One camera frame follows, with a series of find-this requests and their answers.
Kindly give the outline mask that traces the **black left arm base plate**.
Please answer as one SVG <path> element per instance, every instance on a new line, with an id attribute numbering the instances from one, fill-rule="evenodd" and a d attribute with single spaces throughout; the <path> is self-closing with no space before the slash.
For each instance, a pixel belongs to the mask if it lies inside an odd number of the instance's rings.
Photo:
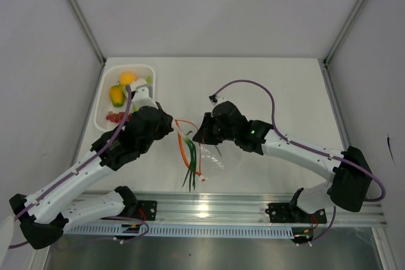
<path id="1" fill-rule="evenodd" d="M 124 201 L 102 201 L 97 208 L 106 217 L 134 218 L 143 221 L 156 219 L 157 202 L 154 200 L 138 200 L 137 198 Z"/>

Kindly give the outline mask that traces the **white cauliflower with green leaves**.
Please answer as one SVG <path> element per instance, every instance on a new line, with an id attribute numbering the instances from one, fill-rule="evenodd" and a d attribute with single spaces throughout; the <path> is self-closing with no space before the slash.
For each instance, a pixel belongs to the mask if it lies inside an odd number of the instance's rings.
<path id="1" fill-rule="evenodd" d="M 130 83 L 131 91 L 136 91 L 137 87 L 140 87 L 142 85 L 148 85 L 152 87 L 153 78 L 151 76 L 148 76 L 146 78 L 138 78 L 137 80 L 134 80 L 133 82 Z"/>

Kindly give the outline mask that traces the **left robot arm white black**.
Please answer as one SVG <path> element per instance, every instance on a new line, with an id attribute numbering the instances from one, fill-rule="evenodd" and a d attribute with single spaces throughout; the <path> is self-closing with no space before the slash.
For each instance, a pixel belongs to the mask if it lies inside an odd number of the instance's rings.
<path id="1" fill-rule="evenodd" d="M 26 242 L 39 250 L 68 230 L 109 217 L 135 218 L 138 203 L 127 186 L 77 202 L 89 186 L 145 154 L 153 142 L 173 131 L 173 117 L 161 106 L 143 106 L 96 140 L 88 153 L 61 176 L 31 195 L 16 194 L 9 204 Z"/>

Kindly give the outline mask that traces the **green scallion stalks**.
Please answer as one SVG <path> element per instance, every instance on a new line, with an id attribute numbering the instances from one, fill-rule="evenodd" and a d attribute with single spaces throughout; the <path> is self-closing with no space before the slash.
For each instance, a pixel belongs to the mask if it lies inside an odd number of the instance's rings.
<path id="1" fill-rule="evenodd" d="M 178 125 L 175 127 L 178 135 L 180 156 L 186 167 L 182 186 L 189 192 L 196 189 L 197 182 L 205 182 L 218 174 L 224 165 L 222 154 L 214 146 L 212 149 L 192 140 L 193 132 L 185 132 Z"/>

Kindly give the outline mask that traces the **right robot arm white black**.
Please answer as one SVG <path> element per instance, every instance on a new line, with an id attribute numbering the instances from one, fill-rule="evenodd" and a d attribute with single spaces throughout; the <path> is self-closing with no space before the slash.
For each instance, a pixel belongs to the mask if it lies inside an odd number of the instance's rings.
<path id="1" fill-rule="evenodd" d="M 294 194 L 289 214 L 298 222 L 327 207 L 359 212 L 371 183 L 370 169 L 359 149 L 349 147 L 338 151 L 281 137 L 272 124 L 248 120 L 229 101 L 217 104 L 212 112 L 204 114 L 193 140 L 204 145 L 228 140 L 245 152 L 284 159 L 322 177 L 323 183 L 300 188 Z"/>

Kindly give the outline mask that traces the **clear zip bag orange zipper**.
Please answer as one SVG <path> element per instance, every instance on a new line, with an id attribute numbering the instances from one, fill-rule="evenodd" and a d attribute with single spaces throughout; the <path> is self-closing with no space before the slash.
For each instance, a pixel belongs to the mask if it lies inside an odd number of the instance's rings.
<path id="1" fill-rule="evenodd" d="M 206 145 L 192 142 L 197 125 L 188 120 L 173 121 L 180 157 L 187 170 L 187 181 L 202 182 L 231 175 L 242 164 L 242 153 L 230 143 Z"/>

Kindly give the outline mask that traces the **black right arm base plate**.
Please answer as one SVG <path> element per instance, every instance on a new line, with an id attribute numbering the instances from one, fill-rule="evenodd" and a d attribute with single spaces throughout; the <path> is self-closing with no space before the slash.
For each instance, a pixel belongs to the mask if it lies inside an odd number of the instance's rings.
<path id="1" fill-rule="evenodd" d="M 327 216 L 324 209 L 313 214 L 305 213 L 297 207 L 290 208 L 289 203 L 269 203 L 265 209 L 271 223 L 326 224 Z"/>

